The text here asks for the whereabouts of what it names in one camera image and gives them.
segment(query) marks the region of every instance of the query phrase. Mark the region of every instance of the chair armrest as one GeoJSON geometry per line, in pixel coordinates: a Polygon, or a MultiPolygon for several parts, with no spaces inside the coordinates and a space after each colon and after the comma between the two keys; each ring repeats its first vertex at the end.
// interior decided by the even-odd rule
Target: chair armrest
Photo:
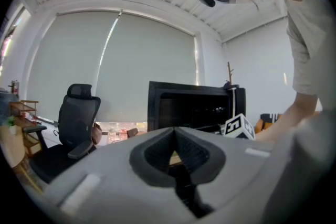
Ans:
{"type": "Polygon", "coordinates": [[[47,128],[45,126],[31,126],[31,127],[25,127],[23,128],[23,131],[26,133],[26,134],[30,134],[30,133],[37,133],[37,132],[41,132],[41,131],[44,131],[46,130],[47,128]]]}
{"type": "Polygon", "coordinates": [[[45,150],[48,149],[48,147],[47,147],[46,142],[44,141],[44,138],[43,138],[43,135],[42,135],[42,131],[46,130],[46,129],[47,129],[47,127],[40,125],[40,126],[25,127],[25,128],[23,128],[23,131],[26,134],[36,133],[37,134],[37,138],[38,138],[38,140],[40,141],[40,144],[41,144],[41,149],[43,151],[45,151],[45,150]]]}
{"type": "Polygon", "coordinates": [[[89,140],[84,141],[83,143],[75,147],[72,151],[70,151],[68,153],[68,157],[70,159],[80,159],[89,152],[92,146],[93,146],[92,141],[89,140]]]}

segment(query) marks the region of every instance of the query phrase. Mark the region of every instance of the chair backrest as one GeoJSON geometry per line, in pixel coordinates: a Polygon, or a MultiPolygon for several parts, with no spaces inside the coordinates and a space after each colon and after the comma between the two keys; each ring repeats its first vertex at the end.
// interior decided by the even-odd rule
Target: chair backrest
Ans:
{"type": "Polygon", "coordinates": [[[100,106],[100,98],[91,96],[91,85],[73,84],[59,112],[59,140],[65,146],[75,148],[91,140],[93,121],[100,106]]]}

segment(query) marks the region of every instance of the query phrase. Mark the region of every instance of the white t-shirt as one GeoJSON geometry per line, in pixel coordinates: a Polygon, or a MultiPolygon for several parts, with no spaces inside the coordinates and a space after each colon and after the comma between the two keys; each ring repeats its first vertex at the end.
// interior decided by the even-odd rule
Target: white t-shirt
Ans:
{"type": "Polygon", "coordinates": [[[336,31],[336,19],[329,0],[285,0],[288,9],[288,28],[294,58],[293,88],[299,93],[316,94],[307,71],[307,63],[336,31]]]}

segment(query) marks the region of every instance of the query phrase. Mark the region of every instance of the black monitor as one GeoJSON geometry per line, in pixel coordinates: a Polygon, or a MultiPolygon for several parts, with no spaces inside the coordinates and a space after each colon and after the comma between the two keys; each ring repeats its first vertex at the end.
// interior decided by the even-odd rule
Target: black monitor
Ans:
{"type": "Polygon", "coordinates": [[[241,113],[246,113],[246,98],[245,89],[239,86],[149,83],[148,131],[182,126],[216,133],[233,115],[241,113]]]}

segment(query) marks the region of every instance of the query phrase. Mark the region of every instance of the monitor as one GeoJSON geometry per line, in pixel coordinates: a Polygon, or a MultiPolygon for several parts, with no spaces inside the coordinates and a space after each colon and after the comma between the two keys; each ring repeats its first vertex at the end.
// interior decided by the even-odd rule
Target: monitor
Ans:
{"type": "Polygon", "coordinates": [[[148,131],[166,127],[189,127],[220,132],[234,115],[246,113],[245,89],[149,83],[148,131]]]}

